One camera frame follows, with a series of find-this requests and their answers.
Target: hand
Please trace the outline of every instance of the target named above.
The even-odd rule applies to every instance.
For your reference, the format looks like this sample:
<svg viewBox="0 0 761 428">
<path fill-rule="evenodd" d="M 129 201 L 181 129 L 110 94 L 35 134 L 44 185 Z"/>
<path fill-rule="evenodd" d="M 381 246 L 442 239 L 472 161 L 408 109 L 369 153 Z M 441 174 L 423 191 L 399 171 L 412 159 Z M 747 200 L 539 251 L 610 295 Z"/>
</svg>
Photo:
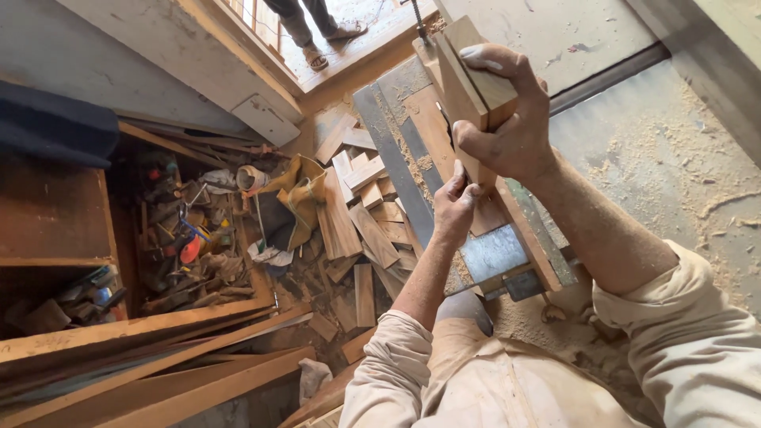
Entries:
<svg viewBox="0 0 761 428">
<path fill-rule="evenodd" d="M 472 69 L 486 69 L 510 79 L 518 105 L 515 114 L 493 134 L 458 120 L 452 128 L 457 145 L 495 173 L 521 182 L 556 166 L 549 145 L 547 83 L 533 74 L 528 58 L 494 43 L 466 47 L 460 56 Z"/>
<path fill-rule="evenodd" d="M 481 195 L 481 187 L 465 187 L 465 167 L 460 159 L 454 161 L 454 175 L 433 196 L 434 228 L 432 241 L 462 247 L 473 224 L 473 210 Z"/>
</svg>

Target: sandal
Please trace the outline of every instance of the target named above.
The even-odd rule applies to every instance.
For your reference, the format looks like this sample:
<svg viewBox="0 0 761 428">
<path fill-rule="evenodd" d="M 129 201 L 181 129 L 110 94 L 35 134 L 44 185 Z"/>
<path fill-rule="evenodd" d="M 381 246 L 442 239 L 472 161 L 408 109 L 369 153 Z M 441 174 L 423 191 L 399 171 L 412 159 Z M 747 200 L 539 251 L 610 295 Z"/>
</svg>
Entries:
<svg viewBox="0 0 761 428">
<path fill-rule="evenodd" d="M 368 30 L 367 24 L 359 19 L 342 21 L 338 23 L 338 29 L 332 36 L 325 37 L 325 40 L 351 39 L 357 37 Z"/>
<path fill-rule="evenodd" d="M 315 72 L 319 72 L 328 66 L 328 58 L 323 54 L 323 51 L 315 45 L 305 47 L 301 50 L 304 52 L 304 57 L 307 59 L 309 68 Z"/>
</svg>

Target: person's left hand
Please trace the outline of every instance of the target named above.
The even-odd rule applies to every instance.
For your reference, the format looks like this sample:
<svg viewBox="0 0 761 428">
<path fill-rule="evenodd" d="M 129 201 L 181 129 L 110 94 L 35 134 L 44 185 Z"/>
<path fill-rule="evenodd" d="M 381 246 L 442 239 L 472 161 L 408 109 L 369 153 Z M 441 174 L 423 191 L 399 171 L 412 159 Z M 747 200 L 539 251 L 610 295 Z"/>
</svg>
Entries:
<svg viewBox="0 0 761 428">
<path fill-rule="evenodd" d="M 473 224 L 473 211 L 481 195 L 478 184 L 465 184 L 465 167 L 460 159 L 454 161 L 454 175 L 436 191 L 433 198 L 434 228 L 433 237 L 443 244 L 454 244 L 456 248 L 465 244 L 470 226 Z"/>
</svg>

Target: long sleeve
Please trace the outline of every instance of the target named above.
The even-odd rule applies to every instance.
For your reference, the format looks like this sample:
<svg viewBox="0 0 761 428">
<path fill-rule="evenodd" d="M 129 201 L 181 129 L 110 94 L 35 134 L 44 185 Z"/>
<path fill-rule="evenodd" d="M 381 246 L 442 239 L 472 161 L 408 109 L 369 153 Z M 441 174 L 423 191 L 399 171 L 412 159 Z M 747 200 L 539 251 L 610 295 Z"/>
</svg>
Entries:
<svg viewBox="0 0 761 428">
<path fill-rule="evenodd" d="M 595 311 L 629 335 L 629 364 L 666 426 L 761 426 L 756 320 L 728 303 L 705 259 L 666 242 L 679 266 L 624 296 L 595 285 Z"/>
<path fill-rule="evenodd" d="M 388 311 L 365 345 L 365 361 L 346 387 L 339 428 L 408 427 L 419 418 L 431 372 L 433 336 L 400 311 Z"/>
</svg>

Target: person's right hand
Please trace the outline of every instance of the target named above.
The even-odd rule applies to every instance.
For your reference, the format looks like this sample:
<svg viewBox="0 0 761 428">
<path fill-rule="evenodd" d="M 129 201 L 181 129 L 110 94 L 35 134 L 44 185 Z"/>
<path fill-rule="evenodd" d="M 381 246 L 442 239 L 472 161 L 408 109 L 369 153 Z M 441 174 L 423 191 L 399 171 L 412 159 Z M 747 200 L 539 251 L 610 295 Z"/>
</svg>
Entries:
<svg viewBox="0 0 761 428">
<path fill-rule="evenodd" d="M 455 122 L 455 143 L 495 173 L 521 182 L 553 168 L 556 160 L 549 146 L 547 84 L 533 74 L 528 58 L 494 43 L 466 47 L 460 56 L 472 69 L 508 78 L 518 99 L 515 114 L 495 133 L 483 133 L 467 120 Z"/>
</svg>

